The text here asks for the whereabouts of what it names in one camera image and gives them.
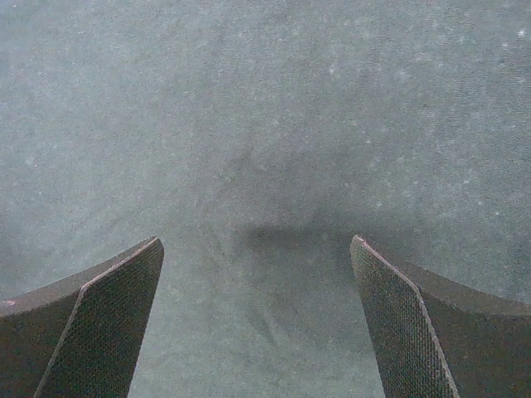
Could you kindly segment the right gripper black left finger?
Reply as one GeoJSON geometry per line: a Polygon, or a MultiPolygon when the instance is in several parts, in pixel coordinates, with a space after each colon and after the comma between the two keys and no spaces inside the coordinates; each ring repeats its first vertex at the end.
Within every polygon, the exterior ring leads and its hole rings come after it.
{"type": "Polygon", "coordinates": [[[1,302],[3,397],[126,397],[163,265],[150,237],[1,302]]]}

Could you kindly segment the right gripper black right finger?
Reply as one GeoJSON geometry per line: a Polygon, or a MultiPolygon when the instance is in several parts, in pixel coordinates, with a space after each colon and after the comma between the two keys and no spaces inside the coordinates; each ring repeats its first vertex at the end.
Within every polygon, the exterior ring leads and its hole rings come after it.
{"type": "Polygon", "coordinates": [[[528,397],[530,307],[406,262],[356,235],[353,271],[387,397],[528,397]]]}

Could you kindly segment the black t-shirt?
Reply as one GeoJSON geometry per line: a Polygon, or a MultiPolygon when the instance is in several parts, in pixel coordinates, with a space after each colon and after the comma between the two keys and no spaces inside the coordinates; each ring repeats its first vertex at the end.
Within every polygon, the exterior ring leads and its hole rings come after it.
{"type": "Polygon", "coordinates": [[[4,1],[1,296],[157,236],[132,397],[380,397],[362,236],[530,300],[527,1],[4,1]]]}

